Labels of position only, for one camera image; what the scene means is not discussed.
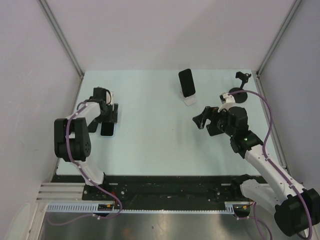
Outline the blue-edged phone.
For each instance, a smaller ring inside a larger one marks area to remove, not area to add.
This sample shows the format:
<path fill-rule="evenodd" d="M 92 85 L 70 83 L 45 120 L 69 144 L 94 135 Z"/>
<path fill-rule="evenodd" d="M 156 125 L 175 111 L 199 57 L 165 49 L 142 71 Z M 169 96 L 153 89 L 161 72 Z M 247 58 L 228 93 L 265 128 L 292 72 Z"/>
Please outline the blue-edged phone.
<path fill-rule="evenodd" d="M 100 135 L 102 137 L 112 137 L 115 134 L 115 123 L 102 122 L 100 128 Z"/>

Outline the black round-base phone stand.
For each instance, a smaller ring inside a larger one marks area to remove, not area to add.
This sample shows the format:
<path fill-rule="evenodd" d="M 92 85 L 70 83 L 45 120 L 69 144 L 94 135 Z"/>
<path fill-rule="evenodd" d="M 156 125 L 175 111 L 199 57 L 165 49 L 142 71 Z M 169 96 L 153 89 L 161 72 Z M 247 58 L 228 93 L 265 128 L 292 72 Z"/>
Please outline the black round-base phone stand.
<path fill-rule="evenodd" d="M 229 90 L 229 93 L 235 93 L 238 91 L 242 91 L 244 89 L 245 84 L 248 83 L 250 77 L 252 76 L 251 73 L 243 73 L 241 71 L 236 72 L 235 78 L 241 80 L 240 87 L 233 87 Z M 246 92 L 239 92 L 232 95 L 235 99 L 235 102 L 238 104 L 244 103 L 248 99 L 248 94 Z"/>

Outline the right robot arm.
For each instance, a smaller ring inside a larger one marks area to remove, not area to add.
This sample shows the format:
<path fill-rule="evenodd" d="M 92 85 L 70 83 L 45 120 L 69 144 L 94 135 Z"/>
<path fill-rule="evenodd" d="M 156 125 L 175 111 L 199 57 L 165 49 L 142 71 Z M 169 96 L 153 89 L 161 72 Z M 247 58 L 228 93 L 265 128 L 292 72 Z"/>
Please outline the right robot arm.
<path fill-rule="evenodd" d="M 294 180 L 270 157 L 262 140 L 249 129 L 244 108 L 234 106 L 220 110 L 206 106 L 192 120 L 199 129 L 206 128 L 211 137 L 229 136 L 232 150 L 250 163 L 269 185 L 262 186 L 251 176 L 242 175 L 230 188 L 235 200 L 249 198 L 256 202 L 273 215 L 278 228 L 288 237 L 319 224 L 320 195 Z"/>

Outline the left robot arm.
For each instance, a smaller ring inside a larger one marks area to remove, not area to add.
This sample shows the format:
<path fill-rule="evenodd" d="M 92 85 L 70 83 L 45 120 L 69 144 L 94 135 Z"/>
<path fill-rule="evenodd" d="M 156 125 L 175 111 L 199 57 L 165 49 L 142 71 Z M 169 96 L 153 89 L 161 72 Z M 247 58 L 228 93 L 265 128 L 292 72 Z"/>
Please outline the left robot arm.
<path fill-rule="evenodd" d="M 106 174 L 91 158 L 90 134 L 100 129 L 100 136 L 112 137 L 118 123 L 118 109 L 111 90 L 95 87 L 73 114 L 54 121 L 55 155 L 75 166 L 86 185 L 94 186 L 93 194 L 100 200 L 110 196 L 111 188 L 104 184 Z"/>

